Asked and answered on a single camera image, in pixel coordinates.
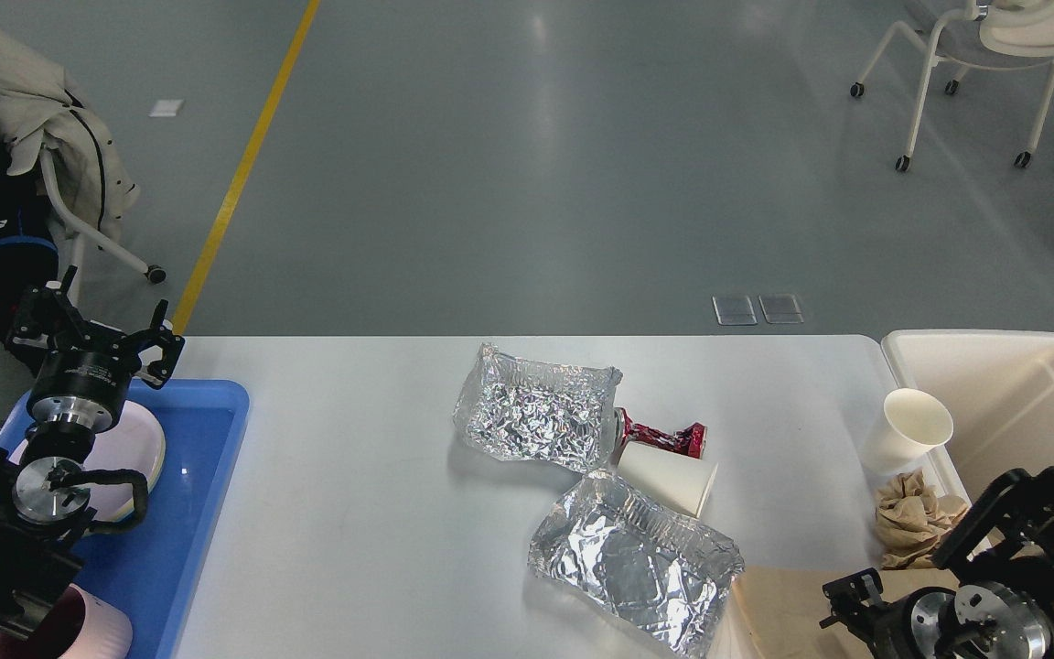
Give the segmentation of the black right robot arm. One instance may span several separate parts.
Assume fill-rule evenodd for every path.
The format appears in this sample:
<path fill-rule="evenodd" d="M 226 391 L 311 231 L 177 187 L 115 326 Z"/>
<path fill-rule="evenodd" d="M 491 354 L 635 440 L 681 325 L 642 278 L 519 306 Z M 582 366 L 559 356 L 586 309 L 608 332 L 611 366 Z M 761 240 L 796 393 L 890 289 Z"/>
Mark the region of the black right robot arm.
<path fill-rule="evenodd" d="M 1054 466 L 996 477 L 932 564 L 957 589 L 889 603 L 881 573 L 853 573 L 824 585 L 820 627 L 844 626 L 875 658 L 1054 658 Z"/>

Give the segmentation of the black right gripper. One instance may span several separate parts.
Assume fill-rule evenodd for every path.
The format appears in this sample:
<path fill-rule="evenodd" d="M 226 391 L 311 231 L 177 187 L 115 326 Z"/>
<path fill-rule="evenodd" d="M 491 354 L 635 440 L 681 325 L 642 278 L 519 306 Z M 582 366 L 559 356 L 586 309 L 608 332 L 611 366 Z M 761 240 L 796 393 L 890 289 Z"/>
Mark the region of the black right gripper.
<path fill-rule="evenodd" d="M 955 658 L 940 647 L 950 625 L 954 595 L 946 588 L 921 588 L 894 603 L 883 600 L 881 573 L 852 573 L 823 584 L 829 614 L 820 629 L 841 624 L 876 658 Z"/>

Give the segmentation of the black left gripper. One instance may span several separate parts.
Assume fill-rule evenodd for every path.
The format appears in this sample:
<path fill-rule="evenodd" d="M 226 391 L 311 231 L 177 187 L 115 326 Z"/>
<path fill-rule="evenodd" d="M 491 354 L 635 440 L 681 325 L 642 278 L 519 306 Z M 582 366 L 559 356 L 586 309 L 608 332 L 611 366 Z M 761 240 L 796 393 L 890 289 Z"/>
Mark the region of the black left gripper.
<path fill-rule="evenodd" d="M 89 322 L 70 299 L 77 267 L 61 280 L 32 286 L 21 297 L 5 337 L 7 347 L 46 351 L 27 400 L 30 434 L 71 423 L 104 433 L 120 422 L 133 379 L 159 391 L 173 376 L 186 347 L 167 322 L 167 299 L 158 301 L 145 329 L 120 340 L 120 355 L 91 351 Z"/>

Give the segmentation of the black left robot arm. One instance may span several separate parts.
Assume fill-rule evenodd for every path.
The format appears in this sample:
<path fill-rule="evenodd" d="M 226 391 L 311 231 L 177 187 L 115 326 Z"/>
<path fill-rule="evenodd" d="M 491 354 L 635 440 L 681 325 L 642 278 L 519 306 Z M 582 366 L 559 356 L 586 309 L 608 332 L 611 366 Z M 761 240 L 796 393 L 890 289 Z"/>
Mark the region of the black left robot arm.
<path fill-rule="evenodd" d="M 141 471 L 87 469 L 95 439 L 121 420 L 130 385 L 162 388 L 186 341 L 159 301 L 145 329 L 122 332 L 85 319 L 71 299 L 76 268 L 33 286 L 8 340 L 45 351 L 30 391 L 24 454 L 0 448 L 0 632 L 26 641 L 82 570 L 84 535 L 128 534 L 149 509 Z"/>

